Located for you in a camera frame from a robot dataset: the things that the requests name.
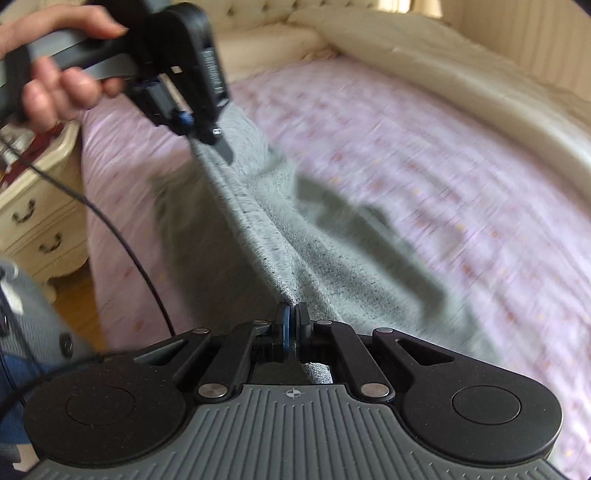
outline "mattress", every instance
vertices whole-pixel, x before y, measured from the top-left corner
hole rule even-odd
[[[564,428],[553,462],[586,480],[591,212],[571,186],[446,101],[344,57],[241,80],[231,90],[303,173],[385,213],[430,268],[469,299],[505,367],[557,394]],[[87,194],[136,250],[177,329],[191,328],[160,250],[150,190],[152,176],[189,159],[187,145],[150,128],[123,97],[103,101],[83,125]],[[108,345],[164,338],[145,284],[92,216],[89,250]]]

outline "crosshair symbol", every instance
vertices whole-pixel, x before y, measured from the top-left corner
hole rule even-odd
[[[296,390],[295,388],[292,388],[291,390],[288,390],[287,392],[285,392],[285,394],[290,398],[297,398],[297,397],[303,395],[304,393],[299,390]]]

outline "finger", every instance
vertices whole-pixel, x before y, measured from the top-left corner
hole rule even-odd
[[[77,28],[93,38],[116,38],[125,34],[125,27],[97,5],[56,5],[2,26],[0,56],[26,45],[55,30]]]
[[[47,57],[37,60],[32,67],[34,79],[40,80],[46,91],[51,95],[56,114],[61,121],[74,120],[77,109],[74,108],[67,92],[61,86],[61,71]]]
[[[107,79],[103,82],[103,91],[111,98],[116,97],[125,89],[122,79]]]
[[[102,93],[100,83],[78,67],[62,73],[60,83],[72,103],[78,108],[87,110],[99,102]]]
[[[22,105],[25,114],[31,120],[31,130],[43,133],[57,123],[57,113],[51,95],[40,80],[32,80],[25,85],[22,91]]]

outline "cream nightstand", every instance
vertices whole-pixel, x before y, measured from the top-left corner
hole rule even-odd
[[[79,131],[78,122],[69,123],[36,165],[82,192]],[[88,259],[85,207],[26,171],[0,194],[0,254],[54,297],[47,280],[78,270]]]

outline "tufted headboard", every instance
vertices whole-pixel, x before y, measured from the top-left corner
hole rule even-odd
[[[38,8],[63,3],[83,3],[83,0],[17,0],[19,1],[33,1]],[[384,0],[173,0],[174,3],[182,1],[199,5],[207,12],[216,30],[227,31],[285,21],[294,11],[305,7],[336,5],[377,8]]]

